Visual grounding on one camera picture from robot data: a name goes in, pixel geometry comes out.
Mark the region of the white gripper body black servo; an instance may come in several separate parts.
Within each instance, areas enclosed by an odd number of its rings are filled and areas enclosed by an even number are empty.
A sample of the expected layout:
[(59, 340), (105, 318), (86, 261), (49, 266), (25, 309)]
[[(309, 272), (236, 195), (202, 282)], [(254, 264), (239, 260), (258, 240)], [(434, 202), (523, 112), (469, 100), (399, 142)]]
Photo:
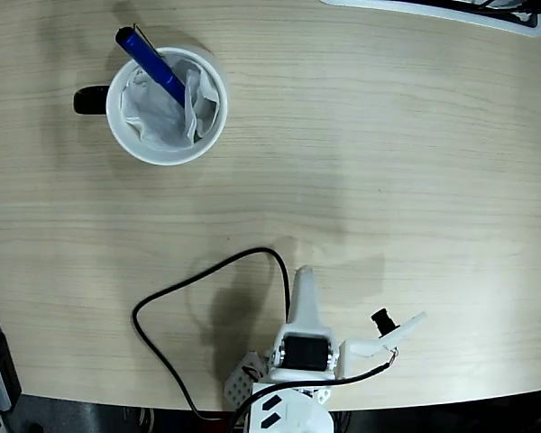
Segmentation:
[(271, 349), (268, 381), (312, 382), (335, 378), (334, 350), (329, 336), (284, 334)]

